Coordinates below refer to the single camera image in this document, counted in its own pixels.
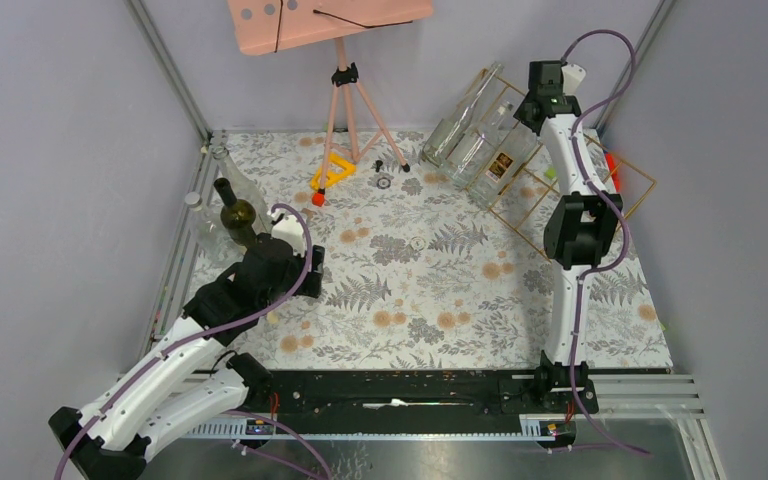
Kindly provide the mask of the clear bottle black cap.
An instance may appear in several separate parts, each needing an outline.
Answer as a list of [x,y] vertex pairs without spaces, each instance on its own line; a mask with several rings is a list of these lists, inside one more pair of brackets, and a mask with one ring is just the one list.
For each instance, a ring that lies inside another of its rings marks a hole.
[[538,136],[529,127],[517,124],[479,170],[469,188],[470,198],[482,208],[490,208],[517,170],[530,158],[537,144]]

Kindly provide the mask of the dark green wine bottle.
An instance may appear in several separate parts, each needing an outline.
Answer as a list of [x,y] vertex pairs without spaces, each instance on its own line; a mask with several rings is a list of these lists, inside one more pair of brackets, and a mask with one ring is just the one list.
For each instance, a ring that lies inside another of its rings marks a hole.
[[220,211],[222,225],[237,245],[251,248],[257,242],[257,233],[254,228],[257,214],[254,207],[236,196],[227,178],[217,178],[213,182],[213,187],[222,201]]

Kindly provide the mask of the short clear glass bottle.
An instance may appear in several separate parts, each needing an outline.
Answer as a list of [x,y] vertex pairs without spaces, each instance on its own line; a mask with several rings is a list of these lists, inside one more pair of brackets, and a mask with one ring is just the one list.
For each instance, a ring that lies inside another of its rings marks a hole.
[[205,257],[214,265],[226,267],[242,259],[243,251],[232,241],[219,217],[197,192],[184,197],[186,226]]

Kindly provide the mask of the frosted champagne bottle dark label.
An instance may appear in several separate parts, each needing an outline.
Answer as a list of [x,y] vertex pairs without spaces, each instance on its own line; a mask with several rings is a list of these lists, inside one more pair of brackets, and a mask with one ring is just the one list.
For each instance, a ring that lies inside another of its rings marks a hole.
[[257,233],[270,233],[271,219],[268,217],[268,207],[258,185],[238,168],[226,146],[212,146],[210,153],[222,177],[229,181],[235,196],[254,208],[254,230]]

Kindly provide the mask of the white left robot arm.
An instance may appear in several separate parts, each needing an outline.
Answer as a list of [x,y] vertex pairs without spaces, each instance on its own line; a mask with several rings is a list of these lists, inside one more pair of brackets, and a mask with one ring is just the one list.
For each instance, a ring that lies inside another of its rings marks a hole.
[[268,234],[243,259],[201,286],[155,347],[113,388],[80,409],[63,406],[48,425],[86,479],[136,479],[193,427],[241,406],[264,407],[272,374],[249,353],[227,358],[200,385],[173,397],[203,362],[255,327],[283,297],[318,298],[325,249],[305,254]]

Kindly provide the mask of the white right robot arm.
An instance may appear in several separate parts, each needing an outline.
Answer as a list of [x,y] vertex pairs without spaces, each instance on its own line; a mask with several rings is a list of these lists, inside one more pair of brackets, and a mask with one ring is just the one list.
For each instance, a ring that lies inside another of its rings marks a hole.
[[582,68],[565,59],[529,65],[528,85],[518,107],[505,104],[459,139],[434,133],[429,147],[448,146],[440,169],[492,205],[532,153],[544,148],[556,170],[558,202],[543,230],[543,252],[552,264],[553,294],[548,336],[534,376],[518,392],[532,406],[572,415],[586,395],[589,367],[577,352],[584,343],[588,275],[601,270],[615,229],[624,218],[622,198],[610,194],[584,158],[582,111],[574,95]]

